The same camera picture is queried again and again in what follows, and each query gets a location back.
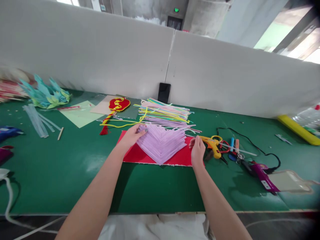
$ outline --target white partition wall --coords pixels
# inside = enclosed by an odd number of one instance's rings
[[[273,118],[320,101],[320,65],[176,31],[169,102]]]
[[[45,0],[0,1],[0,65],[63,87],[273,118],[320,101],[320,65]]]
[[[62,86],[156,97],[174,29],[44,0],[0,1],[0,65]]]

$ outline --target yellow sponge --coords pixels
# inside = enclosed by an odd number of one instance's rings
[[[320,139],[313,134],[309,133],[303,127],[301,127],[298,123],[296,123],[292,118],[288,117],[287,115],[280,115],[278,116],[278,120],[306,140],[311,145],[319,146]]]

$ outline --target doorway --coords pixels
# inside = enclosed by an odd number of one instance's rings
[[[168,16],[167,27],[181,30],[183,19]]]

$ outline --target blue pen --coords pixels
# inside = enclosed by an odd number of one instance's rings
[[[233,152],[234,138],[231,138],[230,151]]]

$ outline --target hand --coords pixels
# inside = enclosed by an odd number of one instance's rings
[[[196,138],[191,139],[189,148],[192,148],[191,151],[191,163],[192,166],[196,164],[203,165],[203,155],[206,150],[206,146],[204,145],[203,141],[200,139],[199,136]]]
[[[144,124],[138,123],[136,125],[133,125],[131,128],[129,128],[126,134],[118,143],[118,145],[120,145],[122,148],[129,150],[129,148],[131,148],[137,142],[137,140],[147,132],[147,129],[141,132],[137,132],[139,126],[141,125],[144,125]]]

